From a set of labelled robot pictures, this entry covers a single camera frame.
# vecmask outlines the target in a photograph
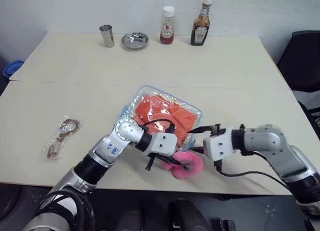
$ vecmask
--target black cable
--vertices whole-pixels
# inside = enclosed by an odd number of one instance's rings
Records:
[[[149,124],[152,124],[152,123],[155,123],[155,122],[169,122],[170,124],[172,125],[175,125],[174,122],[172,122],[170,119],[166,119],[166,118],[159,118],[159,119],[154,119],[154,120],[151,120],[149,122],[146,122],[143,126],[146,126],[146,125],[149,125]]]
[[[253,174],[256,174],[256,175],[264,175],[264,176],[267,176],[268,178],[276,181],[278,184],[280,184],[281,186],[283,186],[285,189],[287,189],[289,192],[290,189],[283,183],[281,182],[280,180],[276,179],[275,177],[272,177],[271,175],[267,174],[267,173],[264,173],[264,172],[259,172],[259,171],[248,171],[248,172],[241,172],[241,173],[235,173],[235,174],[227,174],[227,173],[224,173],[222,172],[222,170],[218,170],[218,172],[220,174],[222,174],[223,176],[226,176],[226,177],[240,177],[240,176],[243,176],[243,175],[253,175]]]
[[[269,174],[267,174],[267,173],[265,173],[265,172],[260,172],[260,171],[248,171],[248,172],[228,174],[228,173],[225,173],[225,172],[222,171],[222,160],[221,160],[221,159],[218,160],[218,161],[215,161],[215,162],[214,162],[214,166],[215,166],[216,170],[217,170],[221,175],[226,176],[226,177],[240,177],[240,176],[243,176],[243,175],[253,175],[253,174],[267,176],[268,178],[276,181],[278,184],[280,184],[281,186],[283,186],[285,189],[287,189],[287,190],[291,193],[290,189],[289,189],[283,182],[281,182],[281,181],[278,180],[277,178],[272,177],[271,175],[269,175]]]
[[[53,197],[53,196],[57,196],[57,195],[63,195],[63,196],[67,196],[71,199],[73,199],[75,206],[76,206],[76,212],[77,212],[77,218],[76,218],[76,230],[77,231],[85,231],[85,209],[84,206],[82,204],[82,200],[81,198],[70,192],[70,191],[66,191],[66,190],[59,190],[59,191],[54,191],[54,192],[50,192],[48,193],[46,196],[43,197],[43,199],[40,201],[36,211],[38,212],[39,210],[41,210],[41,205],[49,198]]]
[[[146,122],[143,126],[147,126],[149,124],[155,123],[155,122],[169,122],[170,126],[168,128],[165,129],[165,133],[167,134],[174,134],[175,133],[175,123],[172,122],[170,119],[166,119],[166,118],[159,118],[159,119],[154,119],[151,120],[149,122]]]
[[[50,203],[48,203],[45,207],[43,207],[42,210],[45,209],[46,207],[50,206],[50,205],[54,205],[56,203],[59,203],[60,201],[65,200],[67,198],[68,198],[67,196],[58,197],[58,198],[54,199],[53,201],[51,201]]]
[[[258,155],[259,157],[263,158],[264,160],[267,160],[265,156],[263,156],[261,153],[253,152],[254,155]]]
[[[82,202],[83,202],[83,204],[89,214],[89,231],[96,231],[96,214],[95,214],[94,208],[92,207],[91,203],[88,201],[88,199],[84,195],[77,194],[73,189],[68,188],[68,187],[66,187],[65,189],[68,192],[71,192],[75,195],[78,195],[81,198],[81,200],[82,200]]]

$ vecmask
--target small plastic packet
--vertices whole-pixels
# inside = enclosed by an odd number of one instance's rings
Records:
[[[178,150],[186,151],[195,142],[194,135],[187,133],[199,124],[202,112],[193,105],[151,86],[142,86],[135,97],[125,106],[121,118],[132,118],[139,125],[158,119],[168,119],[175,124]],[[157,121],[148,124],[149,133],[164,133],[170,123]]]
[[[57,160],[61,156],[61,149],[70,135],[78,131],[80,122],[65,116],[50,140],[45,144],[42,154],[49,160]]]

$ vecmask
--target bottle label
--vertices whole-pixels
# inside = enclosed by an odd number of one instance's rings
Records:
[[[202,43],[206,36],[207,31],[208,31],[207,27],[202,27],[202,26],[196,27],[195,33],[194,33],[194,42]]]
[[[165,22],[163,23],[161,36],[165,39],[169,39],[174,34],[174,27],[172,22]]]
[[[202,7],[201,11],[200,11],[200,14],[204,15],[204,16],[208,16],[209,15],[209,10],[210,10],[210,8]]]

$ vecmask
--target metal bowl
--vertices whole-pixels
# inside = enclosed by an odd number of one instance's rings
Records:
[[[129,32],[121,39],[123,45],[130,50],[139,50],[148,44],[149,37],[143,32]]]

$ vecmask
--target pink toy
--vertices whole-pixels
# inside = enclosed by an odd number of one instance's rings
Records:
[[[198,155],[191,151],[178,151],[173,158],[185,165],[164,163],[163,167],[172,170],[173,176],[177,179],[186,179],[190,176],[200,173],[204,169],[204,161]]]

